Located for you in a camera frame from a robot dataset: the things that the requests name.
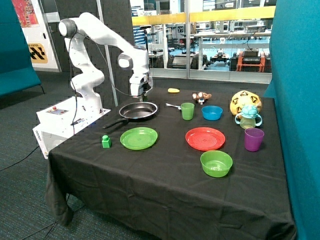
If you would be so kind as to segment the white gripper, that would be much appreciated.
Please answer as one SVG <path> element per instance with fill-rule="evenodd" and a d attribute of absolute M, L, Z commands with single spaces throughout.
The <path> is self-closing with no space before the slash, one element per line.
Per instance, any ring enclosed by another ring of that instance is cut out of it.
<path fill-rule="evenodd" d="M 147 74 L 133 74 L 129 83 L 130 95 L 139 97 L 140 102 L 143 102 L 143 95 L 148 98 L 149 92 L 153 89 L 153 78 Z"/>

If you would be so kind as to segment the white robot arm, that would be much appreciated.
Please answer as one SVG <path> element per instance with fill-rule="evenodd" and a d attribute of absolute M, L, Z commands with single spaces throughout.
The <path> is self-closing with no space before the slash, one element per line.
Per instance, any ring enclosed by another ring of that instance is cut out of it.
<path fill-rule="evenodd" d="M 119 66 L 133 71 L 129 79 L 130 96 L 142 101 L 153 88 L 148 50 L 143 46 L 130 44 L 91 13 L 85 12 L 79 17 L 63 19 L 58 24 L 58 29 L 64 36 L 72 65 L 81 70 L 81 74 L 72 78 L 71 85 L 84 99 L 86 110 L 102 110 L 101 97 L 94 91 L 94 87 L 105 80 L 105 75 L 91 62 L 84 45 L 85 38 L 98 45 L 111 45 L 122 51 L 118 56 Z"/>

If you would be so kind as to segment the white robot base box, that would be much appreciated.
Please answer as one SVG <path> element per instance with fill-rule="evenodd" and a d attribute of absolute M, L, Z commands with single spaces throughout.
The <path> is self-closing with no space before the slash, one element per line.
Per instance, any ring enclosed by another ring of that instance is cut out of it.
<path fill-rule="evenodd" d="M 108 112 L 106 108 L 93 109 L 82 97 L 75 96 L 38 111 L 39 124 L 33 133 L 43 157 L 47 159 L 52 149 Z"/>

